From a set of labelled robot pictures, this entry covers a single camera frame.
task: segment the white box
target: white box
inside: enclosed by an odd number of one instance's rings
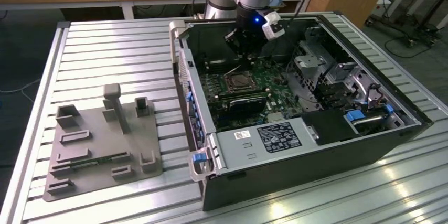
[[[389,0],[377,0],[370,15],[374,14],[377,17],[381,17],[385,13],[385,10],[389,8],[389,5]]]

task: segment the cpu socket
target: cpu socket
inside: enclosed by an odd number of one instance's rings
[[[225,75],[225,84],[229,92],[248,91],[256,89],[252,75],[248,72],[229,73]]]

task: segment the aluminum slotted table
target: aluminum slotted table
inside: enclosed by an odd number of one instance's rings
[[[0,223],[441,223],[448,220],[448,109],[353,24],[322,13],[436,122],[373,165],[264,197],[201,211],[169,56],[174,18],[60,23],[20,148]],[[42,193],[54,112],[101,107],[102,85],[121,84],[121,103],[156,106],[164,172],[158,177],[53,202]]]

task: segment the barcode label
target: barcode label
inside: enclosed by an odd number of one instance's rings
[[[242,139],[250,137],[250,133],[249,131],[240,131],[240,132],[234,132],[234,138],[236,139]]]

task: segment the power supply label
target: power supply label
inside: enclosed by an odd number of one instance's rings
[[[297,135],[288,122],[257,128],[265,150],[269,153],[301,146]]]

